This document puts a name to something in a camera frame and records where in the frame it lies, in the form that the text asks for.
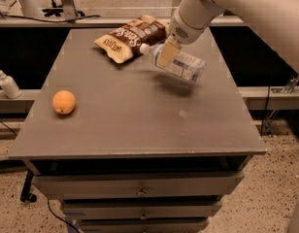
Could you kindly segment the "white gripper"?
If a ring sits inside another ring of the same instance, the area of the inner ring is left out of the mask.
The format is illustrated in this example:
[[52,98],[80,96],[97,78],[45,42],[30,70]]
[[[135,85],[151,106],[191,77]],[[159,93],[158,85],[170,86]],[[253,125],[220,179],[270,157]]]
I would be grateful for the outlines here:
[[169,25],[170,35],[158,48],[157,65],[165,68],[180,53],[182,45],[195,42],[208,25],[208,18],[176,9]]

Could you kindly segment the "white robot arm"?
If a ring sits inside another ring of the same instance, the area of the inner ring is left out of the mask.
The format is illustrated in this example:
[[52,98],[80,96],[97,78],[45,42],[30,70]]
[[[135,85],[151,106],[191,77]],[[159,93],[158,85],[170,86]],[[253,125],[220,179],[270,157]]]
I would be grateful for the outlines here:
[[[299,0],[182,0],[170,20],[173,44],[194,43],[223,12],[236,15],[299,75]],[[292,177],[249,182],[244,193],[264,200],[225,211],[199,233],[299,233],[299,170]]]

